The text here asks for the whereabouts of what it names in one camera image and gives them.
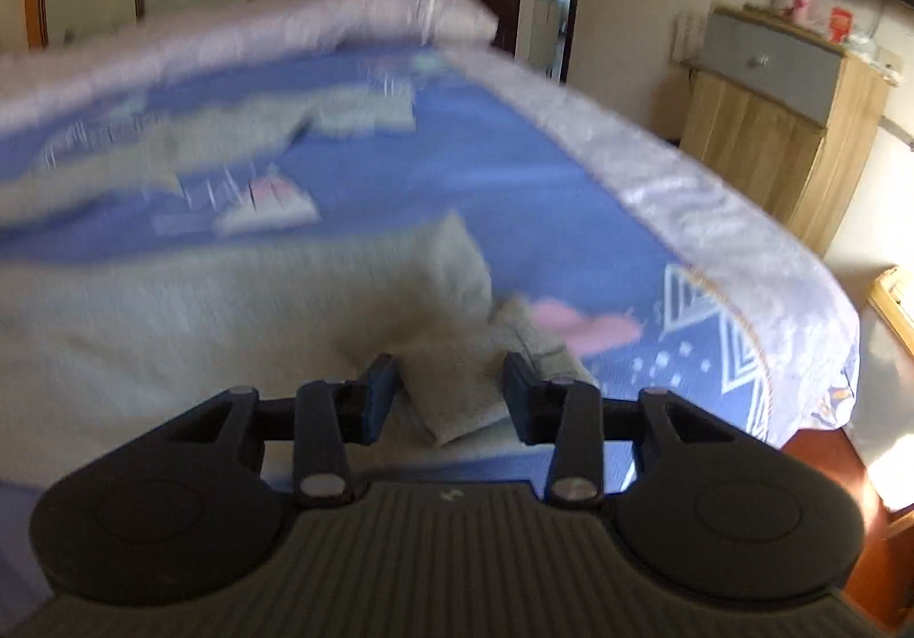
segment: gray drawer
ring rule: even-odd
[[[842,57],[799,37],[711,14],[699,64],[824,125]]]

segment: red package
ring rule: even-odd
[[[835,6],[832,10],[832,19],[828,23],[829,40],[837,45],[844,43],[844,40],[850,37],[852,27],[853,14],[847,9],[840,9]]]

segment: blue bedsheet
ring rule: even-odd
[[[582,354],[604,394],[633,399],[642,387],[670,387],[764,438],[771,404],[756,350],[700,276],[559,146],[434,51],[350,48],[138,89],[1,141],[0,171],[11,179],[131,144],[149,125],[215,102],[340,83],[414,89],[416,130],[339,139],[305,129],[284,153],[183,176],[182,192],[113,192],[7,232],[0,260],[92,263],[270,238],[275,229],[218,229],[228,213],[256,209],[263,197],[316,207],[319,221],[292,227],[302,238],[409,227],[455,209],[486,256],[496,293],[524,293]],[[609,485],[631,476],[631,456],[612,456]]]

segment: cabinet door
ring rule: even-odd
[[[821,128],[785,107],[699,73],[682,150],[786,224],[822,139]]]

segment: reddish brown floor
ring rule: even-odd
[[[842,431],[802,431],[784,451],[837,481],[855,498],[867,527],[867,541],[845,594],[872,619],[897,630],[914,588],[914,529],[885,539],[889,514]]]

